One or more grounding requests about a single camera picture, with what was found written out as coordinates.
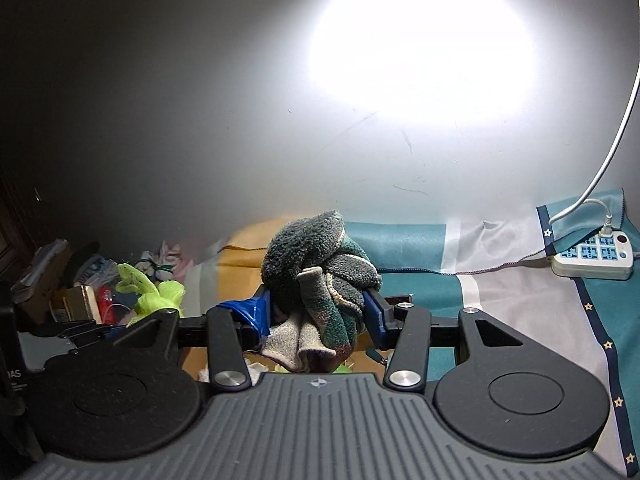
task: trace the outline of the blue clamp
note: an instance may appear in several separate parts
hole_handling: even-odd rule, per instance
[[[264,285],[261,285],[248,300],[223,301],[217,306],[228,308],[238,314],[255,330],[261,341],[270,335],[271,293]]]
[[[396,319],[394,308],[374,288],[362,293],[364,297],[364,324],[376,348],[391,350],[396,347],[402,330],[402,321]]]

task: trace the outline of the metal knob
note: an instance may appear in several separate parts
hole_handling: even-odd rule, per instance
[[[240,386],[241,384],[244,384],[246,377],[243,373],[235,370],[224,370],[222,372],[218,372],[213,377],[213,380],[220,386]]]
[[[389,375],[389,381],[396,386],[415,386],[422,378],[412,370],[396,370]]]

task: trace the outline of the blue fabric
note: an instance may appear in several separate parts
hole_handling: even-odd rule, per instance
[[[622,230],[635,251],[640,250],[640,233],[625,219]],[[618,351],[620,386],[635,442],[640,442],[640,262],[634,264],[631,277],[615,280],[584,278],[584,285],[593,300],[605,330]]]
[[[624,211],[624,195],[622,190],[613,189],[593,193],[591,197],[599,198],[609,206],[611,215],[613,216],[613,227],[620,228]],[[577,199],[578,197],[576,196],[567,200],[561,200],[560,202],[547,204],[546,210],[549,212],[549,217],[553,217],[561,212],[562,209],[569,207]],[[551,225],[551,229],[554,232],[554,240],[558,241],[560,238],[578,230],[586,230],[584,234],[584,236],[586,236],[590,231],[602,226],[605,215],[606,213],[602,206],[597,204],[583,204],[570,215],[565,216]]]
[[[416,306],[425,306],[433,316],[457,317],[462,308],[462,289],[455,276],[430,272],[382,275],[383,296],[413,294]],[[427,380],[435,381],[454,368],[453,348],[431,348]]]
[[[344,227],[378,270],[427,269],[440,272],[445,225],[346,222]]]

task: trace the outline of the lime green plush toy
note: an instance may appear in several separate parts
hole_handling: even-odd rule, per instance
[[[136,315],[127,326],[133,325],[161,308],[175,308],[180,313],[180,317],[184,317],[180,309],[184,297],[183,284],[170,281],[162,282],[156,287],[144,272],[129,264],[119,264],[118,273],[121,278],[116,285],[118,292],[140,294],[134,307]]]

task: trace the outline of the gray platform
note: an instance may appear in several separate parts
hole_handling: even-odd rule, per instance
[[[30,480],[587,480],[620,478],[590,452],[562,462],[484,455],[442,428],[421,396],[372,374],[266,374],[217,396],[170,446],[113,463],[49,455]]]

